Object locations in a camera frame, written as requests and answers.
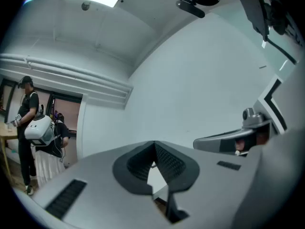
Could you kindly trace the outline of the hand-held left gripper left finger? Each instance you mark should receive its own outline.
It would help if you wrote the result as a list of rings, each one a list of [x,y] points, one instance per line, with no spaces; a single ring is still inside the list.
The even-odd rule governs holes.
[[[118,157],[112,166],[116,181],[128,192],[136,195],[152,195],[152,186],[147,184],[149,171],[155,161],[154,141],[138,145]]]

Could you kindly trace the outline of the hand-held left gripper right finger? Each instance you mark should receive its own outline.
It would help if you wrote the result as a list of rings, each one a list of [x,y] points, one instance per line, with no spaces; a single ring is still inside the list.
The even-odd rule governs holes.
[[[169,193],[188,190],[197,180],[200,167],[191,157],[160,141],[154,142],[155,163]]]

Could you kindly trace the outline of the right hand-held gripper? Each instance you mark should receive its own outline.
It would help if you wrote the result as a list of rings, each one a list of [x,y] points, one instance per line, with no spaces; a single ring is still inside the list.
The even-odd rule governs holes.
[[[212,152],[235,155],[236,141],[244,140],[244,150],[256,145],[255,130],[263,126],[269,127],[269,136],[283,134],[287,130],[284,116],[276,103],[273,94],[283,80],[275,75],[251,108],[243,111],[242,129],[195,139],[193,148]]]

